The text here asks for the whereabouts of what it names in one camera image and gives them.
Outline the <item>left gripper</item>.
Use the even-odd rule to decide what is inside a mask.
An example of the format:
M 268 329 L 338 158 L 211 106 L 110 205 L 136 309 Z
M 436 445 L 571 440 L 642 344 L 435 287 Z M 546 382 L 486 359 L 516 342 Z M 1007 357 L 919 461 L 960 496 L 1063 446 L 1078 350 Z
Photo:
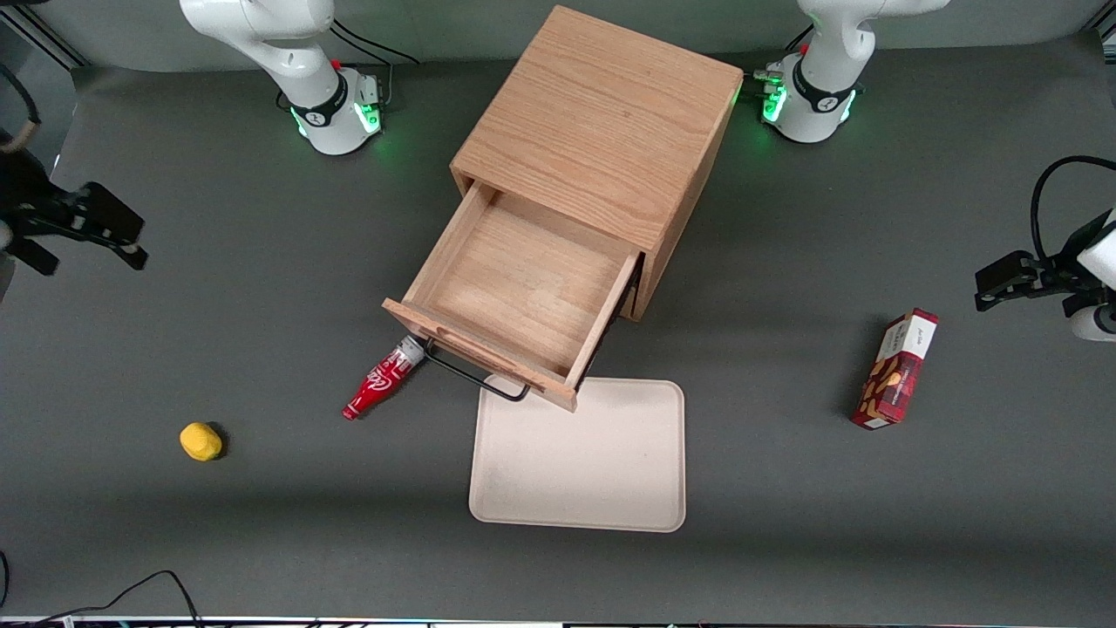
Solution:
M 1064 299 L 1065 317 L 1091 306 L 1091 297 L 1109 297 L 1115 286 L 1115 222 L 1113 210 L 1093 218 L 1072 231 L 1064 249 L 1047 254 L 1038 236 L 1038 265 L 1028 251 L 1012 251 L 977 271 L 977 311 L 995 305 L 1035 298 L 1038 282 L 1041 297 L 1069 294 Z

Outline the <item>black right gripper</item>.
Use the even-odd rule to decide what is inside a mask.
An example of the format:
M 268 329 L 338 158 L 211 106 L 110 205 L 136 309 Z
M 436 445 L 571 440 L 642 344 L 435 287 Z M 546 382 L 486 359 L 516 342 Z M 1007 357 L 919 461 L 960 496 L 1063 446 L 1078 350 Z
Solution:
M 23 236 L 79 240 L 73 231 L 77 199 L 84 218 L 80 234 L 108 248 L 133 270 L 143 270 L 148 261 L 147 251 L 140 247 L 145 220 L 107 187 L 88 182 L 77 195 L 56 186 L 31 154 L 1 155 L 1 239 L 13 240 L 13 258 L 36 273 L 55 274 L 59 259 L 39 242 Z

